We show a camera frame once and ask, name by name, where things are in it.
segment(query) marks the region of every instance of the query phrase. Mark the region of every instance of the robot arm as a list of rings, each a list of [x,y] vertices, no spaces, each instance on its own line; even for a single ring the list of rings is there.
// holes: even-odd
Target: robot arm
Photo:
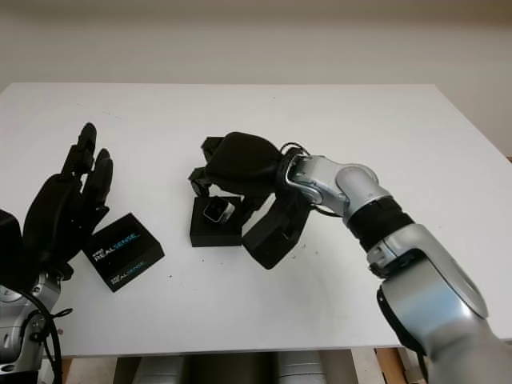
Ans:
[[[378,304],[400,342],[430,358],[431,383],[512,382],[512,349],[490,330],[476,285],[369,168],[298,155],[286,183],[342,217],[370,270]]]
[[[258,176],[273,169],[276,201],[242,238],[262,266],[274,267],[297,244],[310,210],[327,207],[360,241],[370,270],[382,279],[378,304],[400,342],[429,357],[431,383],[512,382],[512,349],[490,330],[478,288],[441,243],[402,211],[371,169],[313,156],[296,144],[285,153],[283,146],[277,156],[277,149],[255,138],[214,138],[200,182],[202,192],[213,183],[240,194],[255,182],[268,186],[268,178]],[[190,180],[197,181],[194,174]]]
[[[62,382],[61,357],[51,315],[68,261],[83,247],[108,212],[113,163],[107,150],[94,161],[96,129],[87,123],[61,173],[42,186],[26,216],[23,233],[14,216],[0,210],[0,384],[36,383],[42,345],[51,335],[55,382]],[[82,187],[82,176],[87,174]]]

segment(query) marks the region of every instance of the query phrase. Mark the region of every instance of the white object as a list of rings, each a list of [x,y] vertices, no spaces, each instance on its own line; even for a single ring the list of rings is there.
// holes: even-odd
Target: white object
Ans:
[[[352,352],[358,382],[364,384],[386,384],[373,348],[358,346],[350,351]]]
[[[434,86],[13,84],[0,95],[0,204],[23,222],[87,121],[114,181],[100,228],[128,212],[164,259],[113,294],[85,255],[54,311],[65,356],[389,346],[379,280],[341,220],[313,212],[300,243],[264,270],[242,247],[192,248],[208,135],[258,134],[372,168],[481,289],[512,338],[512,166]]]

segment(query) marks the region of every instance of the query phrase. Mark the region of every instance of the realsense box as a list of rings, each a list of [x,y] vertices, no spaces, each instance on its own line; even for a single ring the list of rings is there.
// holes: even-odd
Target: realsense box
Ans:
[[[163,257],[160,243],[132,214],[97,232],[83,251],[113,292]]]

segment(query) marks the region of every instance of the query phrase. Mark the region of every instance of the black box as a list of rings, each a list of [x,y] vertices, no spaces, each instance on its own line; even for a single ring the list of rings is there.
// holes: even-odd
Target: black box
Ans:
[[[242,216],[235,209],[230,218],[223,223],[215,223],[204,216],[204,210],[214,198],[200,197],[194,200],[192,221],[190,223],[190,242],[192,246],[240,246],[242,244]],[[235,207],[242,200],[237,197],[224,197]]]
[[[132,214],[97,232],[83,251],[113,292],[164,255],[157,239]]]

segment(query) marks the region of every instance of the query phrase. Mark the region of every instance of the cable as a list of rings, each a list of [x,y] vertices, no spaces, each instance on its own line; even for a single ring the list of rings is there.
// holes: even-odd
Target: cable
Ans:
[[[418,362],[419,362],[419,369],[422,371],[423,378],[428,383],[429,382],[429,371],[426,368],[425,359],[423,358],[423,355],[419,352],[416,352],[416,356],[418,356]]]
[[[279,152],[283,152],[285,148],[287,148],[288,146],[295,146],[296,148],[299,148],[302,152],[304,152],[305,154],[307,154],[308,156],[310,156],[310,153],[307,151],[306,148],[304,148],[303,146],[301,146],[299,143],[297,142],[285,142],[281,149],[279,150]]]
[[[54,384],[62,384],[62,355],[61,355],[61,345],[58,340],[58,333],[57,333],[57,327],[55,326],[54,322],[54,316],[48,311],[48,309],[45,307],[45,305],[39,301],[38,298],[33,296],[30,292],[27,292],[25,290],[17,290],[10,288],[13,292],[16,292],[32,302],[32,304],[35,305],[35,307],[39,310],[41,315],[45,319],[45,327],[50,328],[50,336],[51,341],[54,344],[54,363],[52,364],[52,370],[54,372]],[[51,363],[51,355],[49,354],[50,349],[48,348],[48,345],[46,344],[46,339],[44,340],[45,343],[45,350],[46,354],[48,354],[48,359]]]
[[[314,210],[319,212],[320,214],[323,214],[324,216],[329,216],[330,218],[340,218],[341,216],[339,214],[336,214],[335,212],[329,212],[328,210],[323,210],[322,208],[319,208],[317,206],[312,206]]]

